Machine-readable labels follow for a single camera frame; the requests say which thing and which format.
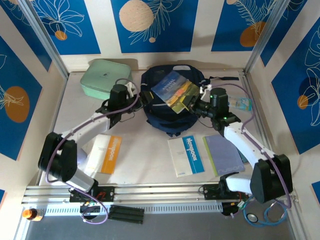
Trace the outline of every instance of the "blue and white booklet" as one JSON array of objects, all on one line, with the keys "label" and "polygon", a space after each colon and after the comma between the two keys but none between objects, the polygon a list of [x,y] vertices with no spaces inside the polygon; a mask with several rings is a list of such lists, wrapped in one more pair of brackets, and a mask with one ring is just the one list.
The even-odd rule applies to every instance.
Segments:
[{"label": "blue and white booklet", "polygon": [[168,140],[177,178],[205,171],[194,136]]}]

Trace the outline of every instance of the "book cover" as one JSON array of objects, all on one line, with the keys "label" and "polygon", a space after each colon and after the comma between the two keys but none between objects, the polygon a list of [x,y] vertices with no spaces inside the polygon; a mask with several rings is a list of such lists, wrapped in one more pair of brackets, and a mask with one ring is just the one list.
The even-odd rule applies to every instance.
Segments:
[{"label": "book cover", "polygon": [[212,135],[204,136],[203,142],[216,176],[245,170],[238,149],[229,140]]},{"label": "book cover", "polygon": [[122,137],[120,136],[97,135],[84,173],[91,177],[96,173],[113,174],[121,142]]},{"label": "book cover", "polygon": [[176,177],[205,171],[194,136],[168,140]]},{"label": "book cover", "polygon": [[176,71],[171,71],[151,90],[177,114],[185,108],[182,101],[186,96],[195,96],[200,92],[198,86]]}]

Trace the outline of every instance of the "navy blue backpack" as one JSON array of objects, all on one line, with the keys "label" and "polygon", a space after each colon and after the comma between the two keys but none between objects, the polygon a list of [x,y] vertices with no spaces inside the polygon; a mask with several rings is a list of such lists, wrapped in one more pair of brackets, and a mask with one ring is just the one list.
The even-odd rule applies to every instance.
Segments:
[{"label": "navy blue backpack", "polygon": [[[198,87],[208,85],[209,79],[205,79],[203,73],[190,65],[160,65],[151,67],[141,76],[141,91],[152,91],[151,88],[157,85],[166,75],[175,70],[180,75],[189,79]],[[164,101],[155,93],[150,104],[143,108],[147,122],[153,127],[166,132],[170,137],[179,136],[181,132],[191,128],[198,117],[184,109],[176,114]]]}]

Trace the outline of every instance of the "metal rod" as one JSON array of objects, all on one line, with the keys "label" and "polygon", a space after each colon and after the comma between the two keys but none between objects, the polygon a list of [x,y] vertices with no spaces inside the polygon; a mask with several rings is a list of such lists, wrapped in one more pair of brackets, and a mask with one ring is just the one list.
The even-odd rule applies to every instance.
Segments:
[{"label": "metal rod", "polygon": [[32,29],[34,30],[35,34],[41,41],[43,47],[48,52],[49,56],[52,59],[52,62],[55,63],[56,67],[58,68],[61,75],[64,77],[65,82],[67,82],[69,73],[68,70],[63,63],[60,54],[54,45],[51,37],[49,36],[45,26],[43,25],[41,19],[39,18],[36,10],[32,6],[32,3],[29,0],[17,0],[19,3],[19,7],[22,13],[25,15],[25,18],[30,23]]},{"label": "metal rod", "polygon": [[251,71],[257,59],[260,57],[262,51],[267,45],[272,33],[274,32],[290,1],[291,0],[277,0],[277,2],[275,3],[274,9],[270,13],[269,18],[266,21],[265,27],[263,28],[262,33],[260,34],[252,50],[252,54],[244,68],[245,74]]}]

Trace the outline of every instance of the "beige circle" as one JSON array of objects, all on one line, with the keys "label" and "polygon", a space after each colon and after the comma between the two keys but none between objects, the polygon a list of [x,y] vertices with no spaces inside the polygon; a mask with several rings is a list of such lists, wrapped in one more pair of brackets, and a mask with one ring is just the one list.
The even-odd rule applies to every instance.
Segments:
[{"label": "beige circle", "polygon": [[19,2],[18,2],[18,0],[8,0],[10,3],[13,3],[13,4],[15,4],[15,5],[18,5],[19,4]]},{"label": "beige circle", "polygon": [[153,44],[153,43],[156,42],[156,39],[155,39],[154,37],[150,37],[150,38],[149,38],[149,42]]},{"label": "beige circle", "polygon": [[226,0],[226,3],[229,5],[235,4],[238,0]]},{"label": "beige circle", "polygon": [[146,30],[154,22],[151,8],[141,0],[128,1],[120,9],[119,17],[123,27],[131,32]]}]

